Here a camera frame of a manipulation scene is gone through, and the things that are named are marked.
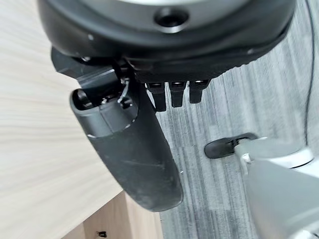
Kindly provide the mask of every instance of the wooden panel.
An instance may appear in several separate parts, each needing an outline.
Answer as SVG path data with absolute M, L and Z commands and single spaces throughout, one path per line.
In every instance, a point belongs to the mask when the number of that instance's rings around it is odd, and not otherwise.
M 84 223 L 86 239 L 96 239 L 96 232 L 107 232 L 109 239 L 131 239 L 131 224 L 125 193 L 120 193 Z
M 141 208 L 124 192 L 63 239 L 96 239 L 103 231 L 108 239 L 163 239 L 159 214 Z
M 86 239 L 83 223 L 70 231 L 66 236 L 63 237 L 63 239 Z
M 140 207 L 126 195 L 132 239 L 163 239 L 160 214 L 152 213 Z
M 34 0 L 0 8 L 0 238 L 60 239 L 120 191 L 71 112 Z

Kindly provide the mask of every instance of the black plastic housing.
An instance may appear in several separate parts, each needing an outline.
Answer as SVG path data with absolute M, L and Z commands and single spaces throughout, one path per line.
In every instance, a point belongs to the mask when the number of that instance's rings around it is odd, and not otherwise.
M 181 203 L 179 171 L 145 87 L 132 82 L 129 97 L 133 105 L 127 109 L 113 100 L 82 111 L 74 94 L 70 98 L 73 112 L 123 189 L 153 212 Z

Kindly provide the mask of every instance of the metal mechanism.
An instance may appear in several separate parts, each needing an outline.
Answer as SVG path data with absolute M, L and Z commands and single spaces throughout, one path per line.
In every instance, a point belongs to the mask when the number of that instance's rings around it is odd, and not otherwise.
M 237 136 L 209 143 L 207 156 L 235 154 L 261 239 L 316 239 L 319 231 L 319 159 L 308 147 L 278 139 Z
M 74 114 L 123 189 L 151 211 L 183 199 L 179 171 L 155 115 L 166 110 L 165 86 L 172 107 L 183 105 L 186 86 L 190 103 L 200 103 L 213 78 L 258 59 L 285 38 L 295 4 L 38 0 L 55 69 L 81 86 L 71 93 Z M 206 153 L 233 153 L 240 139 L 223 139 Z

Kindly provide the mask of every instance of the screw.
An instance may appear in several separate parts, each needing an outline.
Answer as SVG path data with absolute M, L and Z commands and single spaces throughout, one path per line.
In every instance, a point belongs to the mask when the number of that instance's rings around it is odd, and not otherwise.
M 108 235 L 106 234 L 106 232 L 98 232 L 99 237 L 101 238 L 107 238 Z

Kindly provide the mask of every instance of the striped carpet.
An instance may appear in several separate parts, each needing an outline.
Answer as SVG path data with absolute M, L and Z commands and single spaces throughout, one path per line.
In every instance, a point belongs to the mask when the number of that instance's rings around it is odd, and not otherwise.
M 305 0 L 298 0 L 292 29 L 271 53 L 214 79 L 203 101 L 158 113 L 184 187 L 184 202 L 161 213 L 165 239 L 256 239 L 239 164 L 233 156 L 210 160 L 204 146 L 215 139 L 254 132 L 304 143 L 311 76 L 312 33 Z M 319 59 L 319 1 L 310 0 Z M 319 61 L 309 114 L 310 146 L 319 154 Z

